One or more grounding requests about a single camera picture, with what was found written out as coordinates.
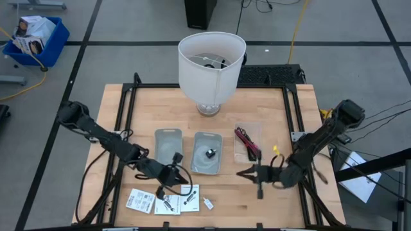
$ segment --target table lamp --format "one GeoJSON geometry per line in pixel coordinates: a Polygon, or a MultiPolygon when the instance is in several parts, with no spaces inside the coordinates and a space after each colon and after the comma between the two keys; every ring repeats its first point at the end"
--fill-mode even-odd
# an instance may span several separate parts
{"type": "Polygon", "coordinates": [[[236,91],[245,41],[224,32],[188,36],[179,43],[179,83],[204,116],[214,116],[236,91]]]}

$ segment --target white paper card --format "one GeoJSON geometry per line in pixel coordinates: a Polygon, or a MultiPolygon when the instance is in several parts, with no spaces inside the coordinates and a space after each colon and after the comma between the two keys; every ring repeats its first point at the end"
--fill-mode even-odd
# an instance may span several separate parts
{"type": "Polygon", "coordinates": [[[155,195],[138,189],[131,190],[126,207],[149,214],[153,207],[155,195]]]}
{"type": "Polygon", "coordinates": [[[155,199],[154,214],[156,215],[180,215],[180,196],[166,195],[164,200],[155,199]]]}
{"type": "MultiPolygon", "coordinates": [[[[190,192],[190,185],[181,185],[181,194],[190,192]]],[[[193,190],[188,196],[181,196],[181,212],[200,211],[200,185],[193,185],[193,190]]]]}
{"type": "MultiPolygon", "coordinates": [[[[346,160],[347,164],[344,164],[341,167],[341,170],[349,168],[349,166],[357,166],[358,164],[363,164],[366,161],[359,156],[355,151],[351,152],[349,157],[346,160]]],[[[378,180],[381,177],[381,173],[374,173],[371,175],[368,175],[369,178],[373,179],[375,182],[378,182],[378,180]]],[[[361,199],[364,203],[367,203],[368,199],[371,196],[372,191],[375,188],[375,184],[372,183],[370,180],[368,180],[366,177],[361,176],[355,179],[350,179],[350,180],[345,180],[343,182],[340,182],[340,185],[345,187],[349,192],[354,194],[356,197],[361,199]]]]}

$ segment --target white lamp shade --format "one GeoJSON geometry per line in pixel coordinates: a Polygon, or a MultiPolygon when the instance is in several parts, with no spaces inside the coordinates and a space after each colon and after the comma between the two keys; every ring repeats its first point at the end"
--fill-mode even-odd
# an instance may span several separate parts
{"type": "Polygon", "coordinates": [[[179,43],[180,88],[196,103],[225,103],[236,91],[245,48],[241,37],[224,32],[197,33],[184,38],[179,43]],[[229,66],[213,69],[189,59],[204,53],[223,57],[229,66]]]}

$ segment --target yellow extension cord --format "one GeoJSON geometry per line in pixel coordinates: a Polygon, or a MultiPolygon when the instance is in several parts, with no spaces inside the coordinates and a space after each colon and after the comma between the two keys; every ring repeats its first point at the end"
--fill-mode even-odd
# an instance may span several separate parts
{"type": "MultiPolygon", "coordinates": [[[[14,39],[13,39],[4,29],[2,29],[1,27],[0,27],[0,31],[3,32],[9,39],[14,40],[14,39]]],[[[32,54],[29,54],[29,55],[30,55],[34,60],[36,60],[36,62],[38,62],[42,68],[45,68],[44,65],[43,65],[36,57],[34,57],[32,54]]],[[[24,90],[22,90],[22,91],[20,91],[20,92],[18,92],[18,93],[16,93],[16,94],[12,94],[11,96],[7,96],[7,97],[4,97],[4,98],[0,98],[0,101],[4,101],[4,100],[7,100],[7,99],[11,99],[11,98],[13,98],[13,97],[18,96],[19,94],[25,93],[25,92],[28,91],[28,90],[31,90],[31,89],[33,89],[33,88],[35,88],[35,87],[38,87],[38,86],[42,85],[42,83],[44,82],[44,80],[46,80],[46,72],[44,72],[44,77],[43,77],[43,79],[42,79],[38,84],[33,85],[33,86],[31,86],[31,87],[28,87],[28,88],[26,88],[26,89],[24,89],[24,90]]]]}
{"type": "Polygon", "coordinates": [[[294,34],[293,34],[293,39],[291,40],[290,55],[288,55],[287,64],[290,64],[291,59],[292,59],[292,57],[293,57],[293,49],[294,49],[295,36],[296,36],[296,34],[297,34],[298,29],[300,28],[302,16],[304,15],[304,12],[306,11],[307,4],[308,4],[308,0],[305,1],[304,6],[302,7],[302,10],[301,10],[301,13],[300,13],[300,17],[298,18],[297,25],[295,26],[295,30],[294,30],[294,34]]]}

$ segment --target glass lamp base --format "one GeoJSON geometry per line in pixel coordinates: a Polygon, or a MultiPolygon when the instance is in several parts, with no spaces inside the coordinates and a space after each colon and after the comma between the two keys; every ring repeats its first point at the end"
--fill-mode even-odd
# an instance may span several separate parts
{"type": "Polygon", "coordinates": [[[215,116],[220,111],[221,105],[207,106],[207,105],[197,105],[197,110],[203,116],[215,116]]]}

